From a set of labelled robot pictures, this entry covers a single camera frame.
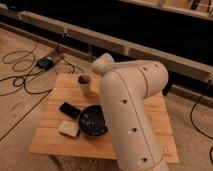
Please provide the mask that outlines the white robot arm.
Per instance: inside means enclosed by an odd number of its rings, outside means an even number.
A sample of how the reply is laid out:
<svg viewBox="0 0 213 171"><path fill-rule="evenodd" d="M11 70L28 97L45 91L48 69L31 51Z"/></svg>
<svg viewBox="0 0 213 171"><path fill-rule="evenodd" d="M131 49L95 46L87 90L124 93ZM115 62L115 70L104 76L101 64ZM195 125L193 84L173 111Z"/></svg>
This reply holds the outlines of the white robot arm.
<svg viewBox="0 0 213 171"><path fill-rule="evenodd" d="M105 53L91 68L101 76L99 98L119 167L169 171L143 105L166 86L166 67L150 60L116 62Z"/></svg>

